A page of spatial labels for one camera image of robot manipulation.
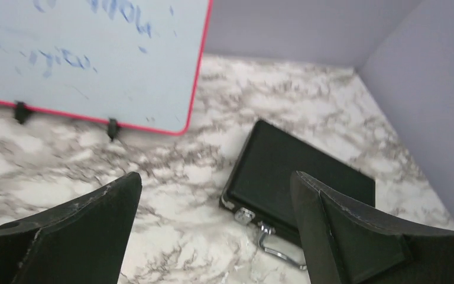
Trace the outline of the black poker case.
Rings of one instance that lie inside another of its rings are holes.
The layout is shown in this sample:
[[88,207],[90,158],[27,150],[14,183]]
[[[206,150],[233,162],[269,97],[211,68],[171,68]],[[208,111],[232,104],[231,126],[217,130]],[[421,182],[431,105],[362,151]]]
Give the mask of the black poker case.
[[305,262],[265,246],[275,235],[301,247],[291,202],[290,176],[301,171],[338,192],[375,206],[375,180],[297,137],[258,120],[236,160],[219,206],[243,224],[260,228],[257,245],[289,265],[306,270]]

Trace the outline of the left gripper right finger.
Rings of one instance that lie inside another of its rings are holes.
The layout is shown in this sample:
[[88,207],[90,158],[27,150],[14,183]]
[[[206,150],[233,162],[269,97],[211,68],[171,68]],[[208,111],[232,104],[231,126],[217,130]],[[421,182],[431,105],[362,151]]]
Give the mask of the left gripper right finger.
[[454,283],[454,231],[395,217],[294,172],[311,283]]

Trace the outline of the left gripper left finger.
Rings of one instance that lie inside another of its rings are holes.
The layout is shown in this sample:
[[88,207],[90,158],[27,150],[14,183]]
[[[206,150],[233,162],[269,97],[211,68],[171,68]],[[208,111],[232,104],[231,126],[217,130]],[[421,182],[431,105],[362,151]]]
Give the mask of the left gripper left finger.
[[131,172],[0,225],[0,283],[116,283],[141,192]]

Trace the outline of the pink framed whiteboard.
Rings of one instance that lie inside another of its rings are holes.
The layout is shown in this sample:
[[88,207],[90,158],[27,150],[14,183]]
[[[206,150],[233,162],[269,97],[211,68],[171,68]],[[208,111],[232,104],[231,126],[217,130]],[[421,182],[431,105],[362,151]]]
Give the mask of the pink framed whiteboard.
[[211,1],[0,1],[0,105],[184,134]]

